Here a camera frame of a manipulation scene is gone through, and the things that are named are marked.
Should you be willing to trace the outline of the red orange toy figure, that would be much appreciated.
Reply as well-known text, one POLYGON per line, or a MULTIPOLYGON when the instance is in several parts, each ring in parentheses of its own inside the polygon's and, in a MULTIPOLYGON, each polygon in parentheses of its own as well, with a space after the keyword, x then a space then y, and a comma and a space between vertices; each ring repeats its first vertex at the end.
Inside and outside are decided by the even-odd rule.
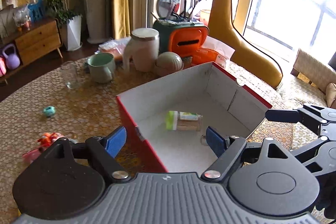
POLYGON ((55 141, 57 141, 59 138, 64 138, 64 135, 58 133, 58 132, 46 132, 42 135, 41 138, 37 140, 39 145, 43 148, 50 147, 55 141))

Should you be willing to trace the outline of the green lid toothpick jar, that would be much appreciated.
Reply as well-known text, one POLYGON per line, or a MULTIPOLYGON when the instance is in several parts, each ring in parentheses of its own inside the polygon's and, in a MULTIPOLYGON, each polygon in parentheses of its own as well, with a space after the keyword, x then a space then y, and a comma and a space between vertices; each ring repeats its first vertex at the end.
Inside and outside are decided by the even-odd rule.
POLYGON ((198 113, 185 111, 168 111, 166 115, 166 129, 170 131, 200 131, 203 116, 198 113))

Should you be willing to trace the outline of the pink heart shaped box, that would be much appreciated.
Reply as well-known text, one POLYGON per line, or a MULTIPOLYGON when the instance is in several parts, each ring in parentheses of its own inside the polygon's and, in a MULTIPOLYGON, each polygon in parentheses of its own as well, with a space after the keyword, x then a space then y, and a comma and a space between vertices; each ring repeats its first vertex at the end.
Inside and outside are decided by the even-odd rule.
POLYGON ((23 161, 26 164, 31 164, 33 161, 35 161, 42 153, 44 152, 43 147, 39 147, 36 149, 33 149, 27 153, 24 153, 22 155, 23 161))

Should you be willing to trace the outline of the red white cardboard box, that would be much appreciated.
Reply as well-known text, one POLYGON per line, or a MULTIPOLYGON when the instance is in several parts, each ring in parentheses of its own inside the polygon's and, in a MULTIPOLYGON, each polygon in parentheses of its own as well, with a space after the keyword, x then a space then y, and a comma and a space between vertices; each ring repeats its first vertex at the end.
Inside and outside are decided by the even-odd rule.
POLYGON ((127 143, 148 173, 202 173, 216 159, 202 140, 208 127, 222 136, 249 137, 271 104, 215 63, 161 77, 117 96, 127 143), (201 116, 199 130, 168 130, 167 114, 201 116))

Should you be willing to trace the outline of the yellow giraffe statue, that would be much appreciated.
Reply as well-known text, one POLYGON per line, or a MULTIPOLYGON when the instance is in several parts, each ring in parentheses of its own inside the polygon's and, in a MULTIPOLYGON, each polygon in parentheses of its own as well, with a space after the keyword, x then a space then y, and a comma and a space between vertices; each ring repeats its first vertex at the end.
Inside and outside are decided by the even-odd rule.
POLYGON ((251 5, 252 0, 238 0, 233 16, 232 0, 213 0, 208 25, 210 36, 235 50, 231 57, 234 63, 275 89, 283 78, 280 64, 243 36, 251 5))

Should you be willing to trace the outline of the green ceramic mug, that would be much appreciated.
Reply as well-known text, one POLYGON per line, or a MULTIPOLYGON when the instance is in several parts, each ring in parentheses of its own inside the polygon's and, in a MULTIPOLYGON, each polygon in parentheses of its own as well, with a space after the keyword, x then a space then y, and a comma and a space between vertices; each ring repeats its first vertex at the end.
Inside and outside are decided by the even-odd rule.
POLYGON ((91 79, 99 84, 105 84, 112 81, 116 64, 114 57, 110 53, 97 53, 87 60, 91 79))

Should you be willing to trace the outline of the clear drinking glass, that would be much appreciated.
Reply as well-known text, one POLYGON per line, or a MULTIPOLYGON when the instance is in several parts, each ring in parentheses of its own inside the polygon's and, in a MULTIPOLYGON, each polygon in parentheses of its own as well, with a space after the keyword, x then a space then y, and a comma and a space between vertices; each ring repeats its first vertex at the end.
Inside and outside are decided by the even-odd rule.
POLYGON ((76 89, 79 87, 77 68, 74 61, 64 62, 61 65, 60 70, 62 72, 63 80, 67 88, 76 89))

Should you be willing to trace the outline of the orange tissue packet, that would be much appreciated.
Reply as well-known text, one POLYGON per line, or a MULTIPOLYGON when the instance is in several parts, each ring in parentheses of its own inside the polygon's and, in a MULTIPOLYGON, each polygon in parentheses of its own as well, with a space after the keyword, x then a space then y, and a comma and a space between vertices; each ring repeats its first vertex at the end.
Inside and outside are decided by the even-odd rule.
POLYGON ((207 36, 202 46, 192 54, 191 65, 215 62, 225 68, 235 49, 218 39, 207 36))

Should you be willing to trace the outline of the purple kettlebell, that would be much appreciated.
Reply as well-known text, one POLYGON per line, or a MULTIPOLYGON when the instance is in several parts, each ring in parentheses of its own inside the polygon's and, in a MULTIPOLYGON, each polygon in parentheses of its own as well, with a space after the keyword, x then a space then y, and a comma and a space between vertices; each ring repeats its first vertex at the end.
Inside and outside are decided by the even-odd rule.
POLYGON ((2 54, 4 56, 4 58, 6 59, 6 65, 7 67, 10 69, 10 70, 15 70, 17 69, 20 64, 21 64, 21 61, 17 55, 17 52, 16 52, 16 47, 15 45, 13 44, 8 44, 7 46, 5 46, 2 50, 2 54), (8 49, 12 49, 13 50, 13 53, 11 54, 7 54, 6 51, 8 49))

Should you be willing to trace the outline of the wooden media sideboard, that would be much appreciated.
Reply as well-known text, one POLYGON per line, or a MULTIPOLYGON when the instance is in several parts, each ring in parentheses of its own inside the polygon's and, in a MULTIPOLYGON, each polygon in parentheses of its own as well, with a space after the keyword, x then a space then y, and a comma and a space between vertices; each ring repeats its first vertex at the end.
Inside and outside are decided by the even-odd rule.
POLYGON ((56 20, 53 18, 46 18, 34 23, 29 30, 17 32, 8 37, 7 40, 8 43, 4 45, 1 51, 1 57, 7 63, 9 55, 6 54, 6 50, 9 49, 9 46, 14 46, 13 54, 17 56, 19 65, 15 69, 7 68, 6 74, 1 76, 1 83, 6 84, 10 76, 54 50, 60 56, 62 55, 60 52, 62 43, 59 29, 56 20))

